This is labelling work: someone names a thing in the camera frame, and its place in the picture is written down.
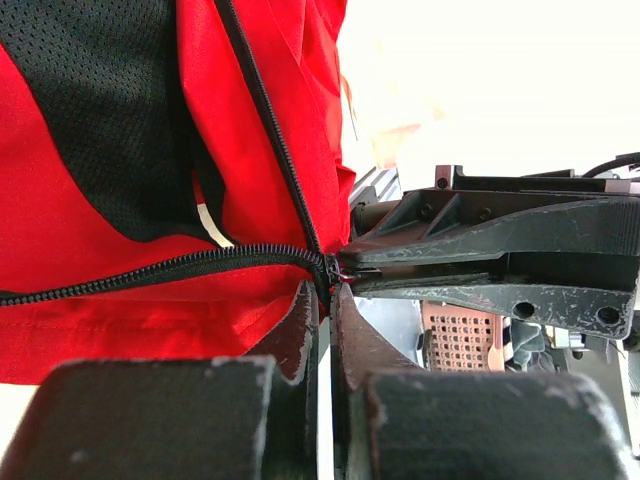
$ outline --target red jacket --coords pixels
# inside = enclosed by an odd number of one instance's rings
[[[238,244],[306,246],[220,2],[35,3],[0,3],[0,292],[215,248],[198,224],[204,200]],[[235,8],[322,250],[336,251],[354,181],[340,151],[344,0]],[[0,307],[0,382],[37,383],[73,358],[240,355],[307,276],[248,268]]]

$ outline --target black zipper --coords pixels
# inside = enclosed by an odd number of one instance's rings
[[[244,81],[249,88],[251,98],[258,111],[262,125],[264,126],[271,148],[275,153],[276,160],[280,167],[280,172],[284,177],[284,181],[287,185],[287,189],[295,205],[296,212],[302,223],[304,233],[307,239],[307,248],[312,252],[321,252],[320,241],[318,240],[318,234],[313,225],[311,213],[309,207],[304,199],[302,193],[302,187],[298,180],[293,161],[291,160],[291,154],[287,148],[287,143],[284,140],[278,119],[269,100],[269,95],[258,71],[256,60],[251,52],[251,47],[247,41],[247,37],[244,33],[238,14],[233,6],[232,0],[214,0],[218,14],[224,25],[224,29],[227,32],[227,36],[231,42],[231,47],[238,59],[240,70],[244,76]]]
[[[0,292],[0,307],[115,292],[268,265],[295,265],[307,270],[325,306],[329,304],[330,289],[340,281],[340,268],[334,255],[322,255],[290,245],[240,245],[190,253],[120,275],[63,288],[29,294]]]
[[[108,293],[269,265],[295,265],[307,270],[311,273],[320,301],[326,308],[329,307],[330,290],[341,281],[338,260],[334,255],[324,255],[321,252],[318,235],[291,155],[235,8],[231,0],[214,1],[302,223],[308,250],[273,244],[240,245],[206,250],[154,263],[120,275],[62,288],[29,294],[0,291],[0,307]]]

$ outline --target black cable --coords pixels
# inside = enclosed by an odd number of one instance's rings
[[[592,168],[587,173],[585,173],[582,178],[593,178],[596,175],[608,172],[609,170],[613,170],[614,168],[628,167],[638,164],[640,164],[640,152],[625,153],[624,155],[616,156],[615,160],[611,160],[610,162],[606,162],[602,165],[598,165],[597,167]]]

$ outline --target red fabric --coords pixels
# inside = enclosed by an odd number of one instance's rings
[[[344,2],[236,0],[325,251],[348,238],[354,175],[341,165],[335,39]],[[178,0],[188,106],[227,186],[225,228],[241,243],[304,246],[302,227],[214,2]],[[132,242],[86,202],[27,84],[0,48],[0,290],[31,292],[208,249],[175,235]],[[266,267],[0,308],[0,382],[37,383],[75,358],[239,355],[286,313],[304,271]]]

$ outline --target zipper teeth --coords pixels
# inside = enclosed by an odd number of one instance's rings
[[[224,260],[251,259],[251,257],[263,256],[265,258],[249,262],[246,265],[227,265],[226,268],[220,267],[219,262]],[[282,265],[292,264],[295,262],[297,266],[309,270],[314,275],[314,280],[323,279],[325,272],[325,258],[323,255],[311,252],[309,250],[294,247],[291,245],[274,245],[274,244],[256,244],[256,245],[239,245],[236,247],[221,248],[217,250],[205,250],[201,252],[181,255],[169,260],[147,265],[130,272],[112,277],[106,277],[100,280],[93,280],[86,283],[80,283],[69,287],[45,290],[30,294],[16,294],[9,298],[0,300],[0,306],[25,305],[29,303],[37,303],[47,300],[58,300],[63,298],[77,297],[80,295],[89,295],[94,293],[108,292],[120,290],[124,287],[148,279],[153,275],[160,273],[168,273],[172,270],[185,268],[189,266],[202,265],[212,262],[210,273],[220,273],[235,268],[264,266],[264,265]]]
[[[222,19],[224,28],[227,31],[227,35],[231,41],[231,46],[236,54],[238,63],[240,64],[240,69],[242,70],[245,82],[249,87],[251,98],[253,99],[263,127],[265,128],[269,141],[271,142],[282,176],[285,179],[285,183],[287,183],[289,193],[304,229],[307,246],[309,250],[320,253],[320,241],[313,225],[311,212],[309,211],[309,207],[304,198],[302,187],[300,186],[300,180],[296,174],[291,154],[289,153],[287,143],[284,139],[284,135],[282,134],[282,130],[280,129],[280,124],[278,123],[278,118],[276,117],[271,101],[269,100],[267,89],[260,75],[260,71],[258,70],[258,65],[255,57],[253,56],[253,52],[249,47],[249,42],[247,41],[244,29],[242,28],[242,24],[238,18],[238,13],[233,5],[233,1],[215,0],[215,4],[218,8],[218,13]]]

